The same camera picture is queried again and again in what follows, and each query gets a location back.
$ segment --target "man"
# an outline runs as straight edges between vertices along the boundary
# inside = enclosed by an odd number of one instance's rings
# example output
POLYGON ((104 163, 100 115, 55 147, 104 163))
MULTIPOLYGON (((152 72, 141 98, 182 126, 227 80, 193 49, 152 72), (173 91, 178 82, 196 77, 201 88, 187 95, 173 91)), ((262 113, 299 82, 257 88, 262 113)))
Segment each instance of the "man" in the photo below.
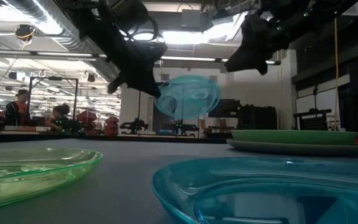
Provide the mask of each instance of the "man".
MULTIPOLYGON (((200 117, 200 131, 202 134, 207 132, 208 127, 226 127, 226 120, 224 118, 209 118, 208 114, 200 117)), ((219 130, 212 129, 211 132, 220 132, 219 130)))
POLYGON ((27 100, 29 92, 27 90, 19 90, 17 92, 17 100, 6 105, 5 117, 8 125, 24 126, 27 121, 27 100))

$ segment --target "blue plastic plate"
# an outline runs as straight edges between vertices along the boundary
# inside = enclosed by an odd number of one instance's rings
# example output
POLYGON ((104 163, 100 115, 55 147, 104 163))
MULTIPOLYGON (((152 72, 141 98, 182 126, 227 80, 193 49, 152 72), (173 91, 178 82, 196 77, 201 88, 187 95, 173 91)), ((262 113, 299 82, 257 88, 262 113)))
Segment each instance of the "blue plastic plate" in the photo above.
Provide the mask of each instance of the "blue plastic plate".
POLYGON ((175 223, 358 224, 358 164, 218 158, 179 162, 152 188, 175 223))

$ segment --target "plate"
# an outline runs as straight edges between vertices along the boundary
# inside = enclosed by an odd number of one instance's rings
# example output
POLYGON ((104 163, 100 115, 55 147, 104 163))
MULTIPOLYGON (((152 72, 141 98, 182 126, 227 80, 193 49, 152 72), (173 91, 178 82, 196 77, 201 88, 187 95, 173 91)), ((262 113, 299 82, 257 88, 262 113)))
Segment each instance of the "plate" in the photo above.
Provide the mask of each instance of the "plate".
POLYGON ((152 189, 175 223, 358 224, 358 164, 215 158, 158 170, 152 189))
POLYGON ((352 145, 358 134, 343 131, 233 130, 234 140, 283 144, 352 145))
POLYGON ((0 149, 0 205, 73 182, 102 157, 99 152, 78 149, 0 149))
POLYGON ((270 154, 293 154, 303 156, 351 156, 358 154, 358 145, 353 146, 320 146, 306 144, 279 144, 266 142, 246 142, 226 140, 236 149, 249 152, 262 152, 270 154))

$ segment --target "ductwork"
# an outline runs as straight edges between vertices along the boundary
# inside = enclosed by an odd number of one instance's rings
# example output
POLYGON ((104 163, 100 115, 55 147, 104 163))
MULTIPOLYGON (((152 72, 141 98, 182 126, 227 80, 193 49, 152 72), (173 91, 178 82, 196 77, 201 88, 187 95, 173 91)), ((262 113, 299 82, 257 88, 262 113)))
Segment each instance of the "ductwork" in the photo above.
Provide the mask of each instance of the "ductwork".
MULTIPOLYGON (((77 28, 67 19, 64 13, 52 0, 2 0, 13 10, 25 15, 36 28, 50 35, 64 37, 52 38, 55 42, 70 52, 102 53, 92 40, 81 42, 77 28)), ((110 82, 117 75, 117 68, 98 59, 86 62, 100 72, 103 78, 110 82)))

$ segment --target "gray table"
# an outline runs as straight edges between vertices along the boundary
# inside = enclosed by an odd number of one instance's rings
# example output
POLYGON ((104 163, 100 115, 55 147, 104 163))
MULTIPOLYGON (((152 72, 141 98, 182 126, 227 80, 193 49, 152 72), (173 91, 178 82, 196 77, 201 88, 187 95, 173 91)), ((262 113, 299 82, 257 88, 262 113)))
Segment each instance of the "gray table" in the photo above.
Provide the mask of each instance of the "gray table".
MULTIPOLYGON (((104 159, 85 178, 67 187, 0 207, 0 224, 169 224, 171 220, 150 188, 156 170, 174 162, 201 157, 270 156, 234 151, 222 144, 76 139, 0 143, 0 148, 5 147, 77 147, 102 152, 104 159)), ((318 159, 358 161, 358 157, 318 159)))

